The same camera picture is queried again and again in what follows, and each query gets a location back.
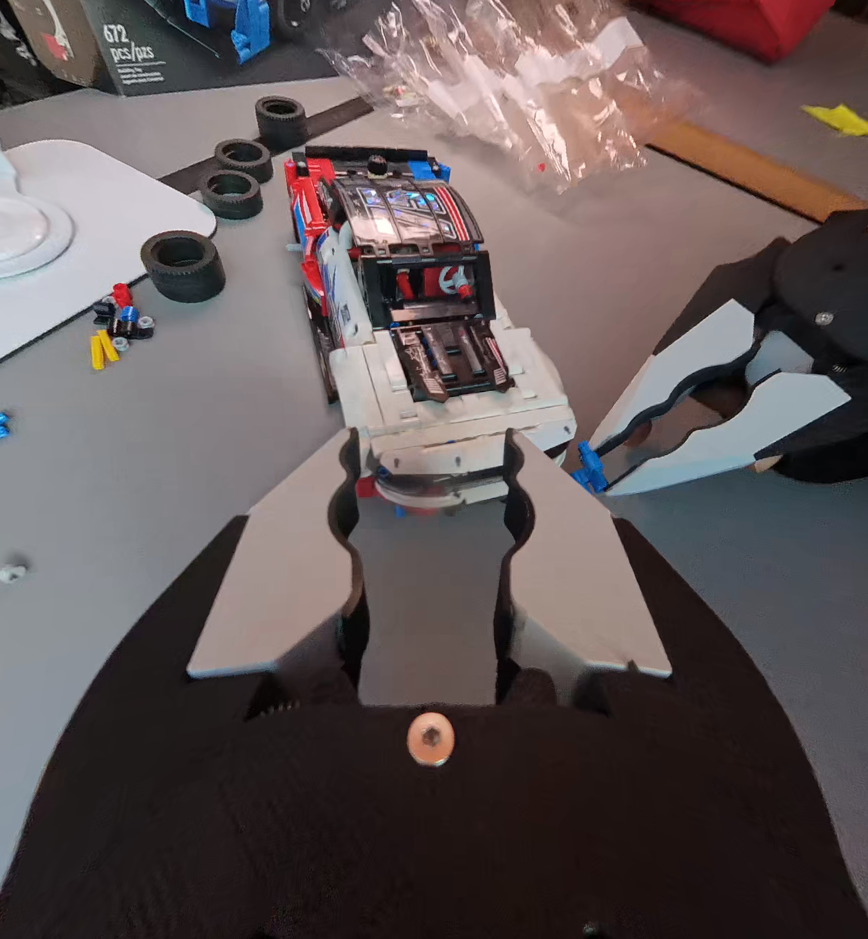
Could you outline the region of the red cloth bag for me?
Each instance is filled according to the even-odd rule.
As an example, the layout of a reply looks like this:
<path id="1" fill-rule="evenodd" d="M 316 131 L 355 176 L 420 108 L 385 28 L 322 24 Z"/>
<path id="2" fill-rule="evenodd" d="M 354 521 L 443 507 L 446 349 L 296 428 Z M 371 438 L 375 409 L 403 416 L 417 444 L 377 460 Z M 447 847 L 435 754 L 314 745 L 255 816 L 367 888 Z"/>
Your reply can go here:
<path id="1" fill-rule="evenodd" d="M 651 16 L 766 64 L 790 56 L 833 1 L 631 1 Z"/>

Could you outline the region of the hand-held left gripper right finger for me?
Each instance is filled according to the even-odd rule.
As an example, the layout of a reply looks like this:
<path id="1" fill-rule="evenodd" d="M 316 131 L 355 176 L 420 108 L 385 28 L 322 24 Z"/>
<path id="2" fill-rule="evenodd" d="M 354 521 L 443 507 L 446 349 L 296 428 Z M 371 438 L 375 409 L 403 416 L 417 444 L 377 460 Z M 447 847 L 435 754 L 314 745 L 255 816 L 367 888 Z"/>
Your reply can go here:
<path id="1" fill-rule="evenodd" d="M 525 671 L 577 703 L 592 679 L 673 668 L 613 515 L 524 433 L 506 432 L 502 522 L 512 543 L 494 613 L 496 702 Z"/>

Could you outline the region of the black toy tire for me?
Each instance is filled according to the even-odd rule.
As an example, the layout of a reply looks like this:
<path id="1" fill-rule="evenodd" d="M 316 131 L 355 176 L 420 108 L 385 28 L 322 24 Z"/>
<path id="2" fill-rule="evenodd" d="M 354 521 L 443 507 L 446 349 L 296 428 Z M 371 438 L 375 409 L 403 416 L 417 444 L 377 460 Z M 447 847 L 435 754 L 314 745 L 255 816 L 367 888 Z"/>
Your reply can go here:
<path id="1" fill-rule="evenodd" d="M 146 274 L 165 298 L 199 303 L 221 294 L 226 274 L 214 242 L 192 231 L 166 231 L 140 250 Z"/>
<path id="2" fill-rule="evenodd" d="M 308 117 L 298 100 L 265 96 L 255 101 L 254 115 L 262 144 L 275 153 L 304 145 Z"/>
<path id="3" fill-rule="evenodd" d="M 197 192 L 218 218 L 246 220 L 263 210 L 260 183 L 244 172 L 220 169 L 206 173 L 198 181 Z"/>
<path id="4" fill-rule="evenodd" d="M 220 141 L 213 152 L 217 167 L 240 172 L 259 183 L 273 178 L 273 158 L 267 146 L 257 140 L 233 138 Z"/>

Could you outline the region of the toy set cardboard box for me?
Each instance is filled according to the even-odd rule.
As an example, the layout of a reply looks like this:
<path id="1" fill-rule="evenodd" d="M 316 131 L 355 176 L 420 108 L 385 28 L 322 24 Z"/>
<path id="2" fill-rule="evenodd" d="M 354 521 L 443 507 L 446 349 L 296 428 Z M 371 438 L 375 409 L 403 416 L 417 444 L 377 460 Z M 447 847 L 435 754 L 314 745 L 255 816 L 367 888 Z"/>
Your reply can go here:
<path id="1" fill-rule="evenodd" d="M 334 77 L 382 2 L 0 2 L 24 61 L 123 98 Z"/>

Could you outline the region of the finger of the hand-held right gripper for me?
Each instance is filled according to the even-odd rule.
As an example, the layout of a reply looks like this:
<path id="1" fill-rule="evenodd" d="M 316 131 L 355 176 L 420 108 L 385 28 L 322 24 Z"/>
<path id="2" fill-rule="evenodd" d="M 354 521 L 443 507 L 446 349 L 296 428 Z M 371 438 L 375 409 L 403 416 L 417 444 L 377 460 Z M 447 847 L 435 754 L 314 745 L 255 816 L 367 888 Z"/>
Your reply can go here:
<path id="1" fill-rule="evenodd" d="M 592 449 L 609 453 L 622 446 L 639 426 L 656 423 L 705 382 L 737 372 L 748 377 L 752 371 L 748 363 L 757 356 L 753 326 L 753 314 L 732 299 L 651 356 L 597 427 L 590 439 Z M 762 375 L 748 388 L 749 396 L 758 382 L 777 372 L 809 374 L 810 370 Z"/>
<path id="2" fill-rule="evenodd" d="M 650 458 L 606 487 L 604 496 L 629 496 L 739 470 L 760 452 L 850 402 L 824 375 L 777 372 L 758 382 L 732 418 L 693 430 L 675 449 Z"/>

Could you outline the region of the clear plastic bag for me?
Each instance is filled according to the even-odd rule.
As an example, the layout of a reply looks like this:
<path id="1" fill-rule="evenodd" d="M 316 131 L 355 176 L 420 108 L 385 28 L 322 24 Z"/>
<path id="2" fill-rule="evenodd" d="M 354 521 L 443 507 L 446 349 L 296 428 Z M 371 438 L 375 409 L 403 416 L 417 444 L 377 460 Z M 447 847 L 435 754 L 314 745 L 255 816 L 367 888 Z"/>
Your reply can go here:
<path id="1" fill-rule="evenodd" d="M 478 141 L 531 189 L 634 170 L 695 108 L 621 2 L 365 2 L 317 52 L 375 109 Z"/>

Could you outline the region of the white brick toy car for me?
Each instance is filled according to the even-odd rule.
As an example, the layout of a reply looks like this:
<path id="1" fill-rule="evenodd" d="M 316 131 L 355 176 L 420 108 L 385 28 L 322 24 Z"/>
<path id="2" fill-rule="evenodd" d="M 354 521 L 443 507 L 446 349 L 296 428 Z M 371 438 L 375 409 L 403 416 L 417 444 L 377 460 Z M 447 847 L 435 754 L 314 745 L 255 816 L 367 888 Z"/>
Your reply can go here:
<path id="1" fill-rule="evenodd" d="M 417 512 L 500 499 L 509 429 L 560 465 L 577 419 L 497 299 L 450 167 L 424 149 L 306 146 L 284 168 L 327 398 L 358 433 L 358 496 Z"/>

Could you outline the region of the yellow plastic piece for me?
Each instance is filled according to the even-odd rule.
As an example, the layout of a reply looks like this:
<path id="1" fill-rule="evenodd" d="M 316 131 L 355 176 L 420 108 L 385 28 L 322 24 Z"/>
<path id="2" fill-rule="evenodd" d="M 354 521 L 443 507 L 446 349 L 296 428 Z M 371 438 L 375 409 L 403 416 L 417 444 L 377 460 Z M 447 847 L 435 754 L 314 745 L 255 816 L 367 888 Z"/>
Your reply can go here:
<path id="1" fill-rule="evenodd" d="M 801 110 L 827 128 L 854 138 L 868 138 L 868 120 L 845 104 L 829 108 L 820 105 L 803 105 Z"/>

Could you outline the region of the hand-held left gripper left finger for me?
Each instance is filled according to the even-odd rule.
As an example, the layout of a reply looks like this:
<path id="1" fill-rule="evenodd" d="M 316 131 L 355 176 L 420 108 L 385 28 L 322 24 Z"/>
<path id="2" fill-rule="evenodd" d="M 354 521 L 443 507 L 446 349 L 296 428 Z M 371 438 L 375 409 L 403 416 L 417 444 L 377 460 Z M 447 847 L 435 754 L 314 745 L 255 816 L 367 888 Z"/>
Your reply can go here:
<path id="1" fill-rule="evenodd" d="M 187 665 L 192 679 L 340 668 L 358 679 L 370 620 L 359 521 L 359 436 L 345 428 L 259 500 Z"/>

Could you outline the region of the black tape strip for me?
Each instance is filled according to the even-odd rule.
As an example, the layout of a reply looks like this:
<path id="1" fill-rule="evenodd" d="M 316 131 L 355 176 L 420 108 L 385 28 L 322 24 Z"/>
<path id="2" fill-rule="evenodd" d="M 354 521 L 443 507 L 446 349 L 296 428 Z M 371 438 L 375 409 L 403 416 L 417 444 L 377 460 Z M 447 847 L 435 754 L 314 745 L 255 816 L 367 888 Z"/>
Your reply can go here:
<path id="1" fill-rule="evenodd" d="M 270 140 L 260 137 L 253 140 L 237 138 L 223 143 L 253 145 L 266 151 L 270 158 L 275 158 L 292 150 L 301 150 L 311 140 L 345 127 L 372 112 L 373 107 L 366 100 L 351 98 L 314 115 L 305 114 L 302 118 L 302 129 L 291 131 L 290 136 L 284 140 L 284 143 L 288 143 L 286 147 L 274 147 L 272 144 L 280 142 L 275 137 Z M 157 181 L 179 193 L 190 195 L 197 192 L 200 180 L 216 169 L 223 169 L 223 165 L 216 155 L 216 150 L 213 150 L 211 156 L 158 177 Z"/>

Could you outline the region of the white flat stand base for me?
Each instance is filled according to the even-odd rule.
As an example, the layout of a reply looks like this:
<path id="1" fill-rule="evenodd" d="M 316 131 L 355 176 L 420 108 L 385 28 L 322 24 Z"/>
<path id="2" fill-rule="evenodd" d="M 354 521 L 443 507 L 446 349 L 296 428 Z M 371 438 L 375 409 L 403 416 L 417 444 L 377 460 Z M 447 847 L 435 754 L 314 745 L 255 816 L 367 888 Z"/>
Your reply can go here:
<path id="1" fill-rule="evenodd" d="M 0 279 L 0 361 L 81 315 L 114 284 L 144 278 L 140 252 L 149 238 L 216 231 L 202 202 L 86 144 L 42 140 L 5 157 L 26 195 L 67 213 L 73 237 L 46 266 Z"/>

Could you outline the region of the brown strip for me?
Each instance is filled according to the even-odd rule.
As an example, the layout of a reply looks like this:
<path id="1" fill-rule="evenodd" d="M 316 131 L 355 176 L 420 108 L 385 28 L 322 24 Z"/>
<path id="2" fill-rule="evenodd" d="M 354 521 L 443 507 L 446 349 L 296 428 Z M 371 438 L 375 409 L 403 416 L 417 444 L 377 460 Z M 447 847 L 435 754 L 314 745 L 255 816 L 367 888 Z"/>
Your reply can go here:
<path id="1" fill-rule="evenodd" d="M 839 211 L 868 208 L 868 201 L 859 196 L 690 121 L 674 123 L 653 135 L 647 147 L 816 224 Z"/>

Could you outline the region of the blue connector pin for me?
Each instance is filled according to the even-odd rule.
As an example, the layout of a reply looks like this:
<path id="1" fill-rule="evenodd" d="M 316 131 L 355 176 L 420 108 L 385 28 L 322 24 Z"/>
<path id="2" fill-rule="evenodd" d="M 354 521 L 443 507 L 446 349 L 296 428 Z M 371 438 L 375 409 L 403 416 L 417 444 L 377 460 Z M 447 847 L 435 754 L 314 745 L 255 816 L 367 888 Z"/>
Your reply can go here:
<path id="1" fill-rule="evenodd" d="M 582 488 L 595 495 L 601 494 L 608 487 L 604 466 L 600 456 L 592 449 L 590 441 L 581 440 L 578 444 L 579 469 L 572 473 L 572 478 Z"/>

